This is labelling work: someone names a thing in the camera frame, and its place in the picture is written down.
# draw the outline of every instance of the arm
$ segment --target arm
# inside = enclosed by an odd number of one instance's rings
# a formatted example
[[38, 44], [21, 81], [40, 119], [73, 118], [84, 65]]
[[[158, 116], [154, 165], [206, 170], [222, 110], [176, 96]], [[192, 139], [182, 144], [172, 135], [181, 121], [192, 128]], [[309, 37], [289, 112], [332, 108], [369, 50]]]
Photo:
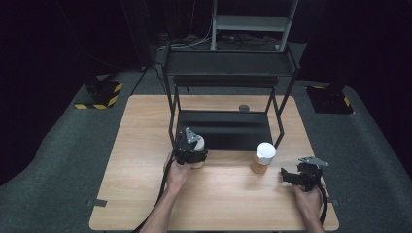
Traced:
[[187, 163], [185, 163], [185, 165], [180, 165], [176, 161], [172, 163], [167, 177], [166, 189], [140, 231], [141, 233], [167, 231], [173, 206], [178, 198], [180, 190], [188, 179], [191, 166], [191, 164]]
[[292, 188], [296, 196], [297, 208], [303, 216], [308, 232], [325, 232], [319, 221], [320, 210], [323, 204], [321, 191], [317, 186], [314, 186], [313, 189], [308, 192], [302, 191], [300, 187], [294, 184]]

